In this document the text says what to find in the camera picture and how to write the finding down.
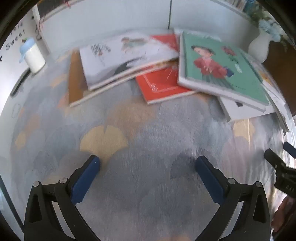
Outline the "person right hand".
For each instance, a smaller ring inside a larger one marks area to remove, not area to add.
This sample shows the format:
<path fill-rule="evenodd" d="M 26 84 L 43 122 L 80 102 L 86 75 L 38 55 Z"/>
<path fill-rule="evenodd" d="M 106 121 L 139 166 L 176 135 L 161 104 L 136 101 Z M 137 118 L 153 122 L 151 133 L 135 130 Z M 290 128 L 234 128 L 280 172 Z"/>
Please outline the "person right hand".
<path fill-rule="evenodd" d="M 283 226 L 285 217 L 294 203 L 295 199 L 289 196 L 286 196 L 282 201 L 277 211 L 274 213 L 273 220 L 271 222 L 271 227 L 273 228 L 274 232 L 278 232 Z"/>

